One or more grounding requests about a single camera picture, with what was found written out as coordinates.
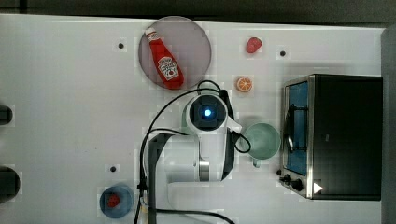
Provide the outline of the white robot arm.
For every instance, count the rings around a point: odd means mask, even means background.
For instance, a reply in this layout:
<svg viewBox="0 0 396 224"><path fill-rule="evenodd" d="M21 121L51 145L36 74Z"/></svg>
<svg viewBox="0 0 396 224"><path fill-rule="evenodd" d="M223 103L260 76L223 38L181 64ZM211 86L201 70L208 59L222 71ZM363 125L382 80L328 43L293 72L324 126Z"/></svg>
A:
<svg viewBox="0 0 396 224"><path fill-rule="evenodd" d="M193 97L183 112L184 134L158 133L148 142L145 168L148 224L191 224L192 212L168 199L172 183L220 182L233 169L242 126L234 120L226 91Z"/></svg>

